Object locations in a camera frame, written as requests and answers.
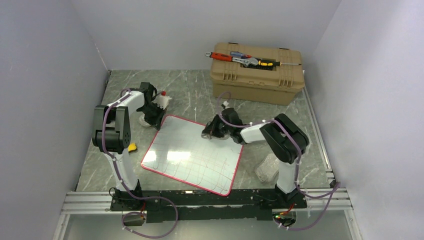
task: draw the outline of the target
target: toolbox lid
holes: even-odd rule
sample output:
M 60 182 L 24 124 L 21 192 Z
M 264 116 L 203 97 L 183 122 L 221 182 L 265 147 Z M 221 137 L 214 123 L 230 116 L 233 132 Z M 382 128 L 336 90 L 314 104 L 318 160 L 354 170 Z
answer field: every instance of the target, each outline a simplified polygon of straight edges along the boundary
M 231 51 L 252 55 L 255 58 L 300 65 L 275 66 L 272 70 L 244 67 L 238 62 L 212 60 L 210 76 L 214 83 L 272 89 L 285 92 L 300 92 L 305 86 L 302 68 L 302 56 L 299 51 L 286 48 L 246 46 L 238 43 L 220 42 L 213 50 L 229 55 Z

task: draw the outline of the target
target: whiteboard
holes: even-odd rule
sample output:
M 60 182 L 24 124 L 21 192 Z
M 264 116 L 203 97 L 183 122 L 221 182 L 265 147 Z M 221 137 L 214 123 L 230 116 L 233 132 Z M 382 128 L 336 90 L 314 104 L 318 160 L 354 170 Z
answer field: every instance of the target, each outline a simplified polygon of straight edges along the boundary
M 204 139 L 204 125 L 167 115 L 141 160 L 144 169 L 227 196 L 243 146 L 231 138 Z

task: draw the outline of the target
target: marble surface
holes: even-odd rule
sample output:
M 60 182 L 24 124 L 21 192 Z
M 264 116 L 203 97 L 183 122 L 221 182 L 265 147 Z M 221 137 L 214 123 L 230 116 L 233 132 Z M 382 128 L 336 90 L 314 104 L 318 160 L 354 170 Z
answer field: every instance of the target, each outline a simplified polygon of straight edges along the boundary
M 167 114 L 206 124 L 216 114 L 217 99 L 212 96 L 212 81 L 208 70 L 114 70 L 104 93 L 102 104 L 106 105 L 119 98 L 124 88 L 138 88 L 141 82 L 150 82 L 159 91 L 164 90 L 172 97 Z M 328 188 L 326 167 L 314 133 L 305 96 L 299 92 L 288 106 L 262 102 L 231 100 L 230 106 L 237 111 L 244 122 L 270 119 L 285 113 L 309 137 L 310 144 L 302 156 L 299 181 L 302 188 Z M 131 142 L 138 150 L 129 154 L 135 174 L 143 190 L 193 190 L 193 186 L 159 175 L 141 167 L 141 160 L 147 151 L 156 130 L 139 123 L 140 113 L 130 116 Z M 255 168 L 271 153 L 265 141 L 247 144 L 244 147 L 235 175 L 233 189 L 273 188 L 272 182 L 261 182 Z M 106 157 L 92 143 L 87 151 L 85 163 L 79 178 L 77 191 L 107 191 L 116 186 L 115 178 Z

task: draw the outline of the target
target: cable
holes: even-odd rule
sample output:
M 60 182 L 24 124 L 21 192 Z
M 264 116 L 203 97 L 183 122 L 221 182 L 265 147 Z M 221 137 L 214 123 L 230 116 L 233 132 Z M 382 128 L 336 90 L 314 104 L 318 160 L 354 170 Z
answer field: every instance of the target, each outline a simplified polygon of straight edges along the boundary
M 275 201 L 277 201 L 277 199 L 268 199 L 268 198 L 266 198 L 266 197 L 263 197 L 263 196 L 261 196 L 261 195 L 259 195 L 259 194 L 256 194 L 255 196 L 257 196 L 257 197 L 260 197 L 261 199 L 263 199 L 263 200 L 266 200 L 266 201 L 269 201 L 269 202 L 275 202 Z
M 217 98 L 217 100 L 216 100 L 216 111 L 217 111 L 217 114 L 218 114 L 218 116 L 219 116 L 219 118 L 225 123 L 225 124 L 227 124 L 228 126 L 231 126 L 231 127 L 233 127 L 233 128 L 247 128 L 247 127 L 250 127 L 250 126 L 253 126 L 253 125 L 257 125 L 257 124 L 261 124 L 261 123 L 263 123 L 263 121 L 260 121 L 260 122 L 255 122 L 255 123 L 250 123 L 250 124 L 247 124 L 247 125 L 234 125 L 234 124 L 232 124 L 232 123 L 230 123 L 230 122 L 228 122 L 228 121 L 226 121 L 225 119 L 224 119 L 224 117 L 222 116 L 222 113 L 221 113 L 221 111 L 220 111 L 220 108 L 219 108 L 219 106 L 220 106 L 220 100 L 221 100 L 221 98 L 223 97 L 223 95 L 225 95 L 225 94 L 229 94 L 229 97 L 228 97 L 228 100 L 230 100 L 231 99 L 231 92 L 229 92 L 229 91 L 225 91 L 225 92 L 223 92 L 223 93 L 221 93 L 219 96 L 218 96 L 218 98 Z M 324 213 L 326 212 L 326 210 L 327 210 L 327 208 L 328 208 L 328 206 L 329 206 L 329 204 L 330 204 L 330 201 L 331 201 L 331 198 L 332 198 L 332 196 L 333 196 L 333 194 L 337 191 L 337 189 L 339 189 L 339 187 L 340 187 L 340 182 L 338 182 L 338 183 L 336 183 L 336 185 L 334 186 L 334 188 L 331 190 L 331 191 L 329 191 L 329 192 L 327 192 L 327 193 L 325 193 L 325 194 L 323 194 L 323 195 L 320 195 L 320 196 L 312 196 L 312 195 L 309 195 L 309 194 L 307 194 L 306 192 L 304 192 L 304 191 L 302 191 L 301 190 L 301 188 L 299 187 L 299 185 L 298 185 L 298 178 L 299 178 L 299 165 L 301 164 L 301 157 L 302 157 L 302 150 L 301 150 L 301 148 L 299 147 L 299 145 L 296 143 L 296 141 L 293 139 L 293 137 L 289 134 L 289 132 L 283 127 L 283 125 L 281 125 L 281 123 L 279 123 L 277 120 L 275 120 L 275 119 L 270 119 L 270 120 L 267 120 L 267 121 L 265 121 L 265 123 L 270 123 L 270 122 L 273 122 L 273 123 L 275 123 L 282 131 L 283 131 L 283 133 L 287 136 L 287 138 L 288 138 L 288 140 L 290 140 L 290 142 L 294 145 L 294 147 L 296 148 L 296 150 L 297 150 L 297 160 L 296 160 L 296 162 L 295 162 L 295 164 L 296 164 L 296 166 L 295 166 L 295 173 L 294 173 L 294 185 L 296 186 L 296 189 L 297 189 L 297 191 L 299 191 L 302 195 L 304 195 L 305 197 L 308 197 L 308 198 L 311 198 L 311 199 L 321 199 L 321 198 L 323 198 L 323 197 L 326 197 L 326 196 L 328 196 L 328 195 L 330 195 L 330 197 L 328 198 L 328 201 L 327 201 L 327 204 L 325 205 L 325 207 L 324 207 L 324 209 L 322 210 L 322 212 L 321 212 L 321 214 L 319 215 L 319 217 L 317 218 L 317 220 L 314 222 L 314 223 L 312 223 L 311 225 L 309 225 L 309 226 L 306 226 L 306 227 L 301 227 L 301 228 L 290 228 L 290 230 L 294 230 L 294 231 L 300 231 L 300 230 L 306 230 L 306 229 L 309 229 L 309 228 L 311 228 L 311 227 L 313 227 L 313 226 L 315 226 L 315 224 L 317 224 L 317 222 L 322 218 L 322 216 L 324 215 Z
M 330 197 L 328 198 L 327 204 L 325 205 L 324 209 L 321 211 L 319 216 L 315 219 L 315 221 L 312 224 L 305 226 L 305 227 L 296 227 L 296 228 L 289 228 L 288 227 L 286 229 L 291 230 L 291 231 L 303 231 L 303 230 L 308 230 L 308 229 L 312 228 L 313 226 L 315 226 L 321 220 L 321 218 L 324 216 L 324 213 L 327 211 L 327 208 L 330 205 L 330 200 L 331 200 L 332 197 L 333 197 L 333 193 L 330 194 Z
M 295 204 L 294 204 L 294 203 L 292 203 L 292 204 L 290 205 L 290 207 L 288 208 L 288 210 L 287 210 L 287 211 L 280 212 L 279 214 L 280 214 L 280 215 L 285 216 L 285 215 L 289 214 L 289 213 L 290 213 L 290 211 L 291 211 L 294 207 L 295 207 Z
M 126 92 L 131 92 L 131 89 L 129 89 L 129 88 L 124 88 L 124 89 L 122 89 L 122 90 L 120 91 L 120 93 L 119 93 L 119 96 L 122 98 L 122 94 L 123 94 L 123 93 L 126 93 Z
M 177 210 L 177 206 L 175 206 L 175 204 L 171 200 L 169 200 L 168 198 L 163 197 L 163 196 L 138 197 L 138 196 L 135 196 L 133 193 L 131 193 L 131 190 L 125 184 L 125 182 L 122 179 L 121 174 L 120 174 L 120 172 L 118 170 L 118 165 L 117 165 L 117 159 L 116 159 L 116 157 L 106 149 L 105 132 L 106 132 L 106 121 L 108 119 L 109 112 L 111 111 L 112 108 L 116 107 L 118 104 L 120 104 L 121 102 L 123 102 L 126 99 L 128 99 L 130 97 L 130 95 L 131 95 L 131 90 L 124 89 L 124 90 L 121 91 L 121 93 L 123 93 L 123 91 L 127 91 L 129 93 L 128 94 L 125 94 L 120 99 L 118 99 L 116 102 L 114 102 L 113 104 L 111 104 L 107 108 L 106 112 L 104 113 L 103 125 L 102 125 L 102 128 L 101 128 L 101 146 L 102 146 L 103 152 L 105 154 L 107 154 L 109 157 L 112 158 L 113 168 L 115 170 L 116 176 L 117 176 L 118 180 L 120 181 L 121 185 L 123 186 L 123 188 L 128 192 L 128 194 L 131 197 L 133 197 L 134 199 L 137 199 L 137 200 L 150 200 L 150 199 L 165 200 L 165 201 L 169 202 L 171 204 L 171 206 L 174 208 L 174 210 L 175 210 L 175 223 L 173 224 L 173 226 L 171 227 L 171 229 L 168 232 L 166 232 L 166 233 L 164 233 L 162 235 L 159 235 L 159 236 L 145 235 L 145 234 L 142 234 L 140 232 L 134 231 L 134 230 L 130 229 L 129 227 L 125 226 L 124 220 L 128 216 L 138 215 L 138 216 L 141 216 L 141 217 L 144 217 L 145 218 L 146 216 L 143 213 L 141 213 L 141 212 L 135 212 L 135 211 L 129 212 L 129 213 L 125 214 L 122 217 L 122 219 L 121 219 L 122 229 L 125 229 L 128 232 L 131 232 L 133 234 L 136 234 L 136 235 L 141 236 L 141 237 L 144 237 L 144 238 L 148 238 L 148 239 L 160 239 L 160 238 L 163 238 L 163 237 L 169 235 L 175 229 L 175 227 L 177 226 L 177 222 L 178 222 L 178 210 Z

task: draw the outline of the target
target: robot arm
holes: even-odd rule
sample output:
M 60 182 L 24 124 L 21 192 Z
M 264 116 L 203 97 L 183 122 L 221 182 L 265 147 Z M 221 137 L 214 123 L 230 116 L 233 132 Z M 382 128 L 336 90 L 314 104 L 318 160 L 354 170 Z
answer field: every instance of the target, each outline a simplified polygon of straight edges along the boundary
M 107 124 L 114 122 L 114 126 L 106 126 L 104 133 L 106 150 L 114 158 L 108 154 L 104 155 L 112 169 L 114 169 L 113 159 L 116 160 L 119 173 L 130 190 L 135 190 L 138 185 L 138 178 L 133 171 L 128 154 L 128 146 L 131 141 L 130 115 L 134 112 L 143 112 L 144 120 L 159 130 L 170 99 L 168 96 L 158 94 L 156 88 L 150 83 L 142 82 L 140 88 L 129 89 L 117 101 L 108 105 L 98 105 L 94 109 L 92 143 L 104 153 L 102 147 L 103 120 L 109 106 L 117 104 L 110 110 L 106 120 Z M 125 191 L 115 171 L 113 174 L 116 188 Z
M 230 124 L 223 122 L 220 116 L 216 115 L 202 131 L 202 138 L 225 139 L 230 136 L 238 144 L 249 144 L 257 141 L 266 141 L 271 147 L 275 156 L 280 160 L 278 165 L 278 180 L 275 190 L 280 193 L 282 200 L 286 203 L 298 193 L 295 185 L 296 159 L 298 151 L 292 142 L 285 136 L 282 129 L 274 122 L 244 125 L 234 108 L 225 108 L 222 118 Z M 285 114 L 281 113 L 274 118 L 279 122 L 294 139 L 304 153 L 309 144 L 306 134 Z

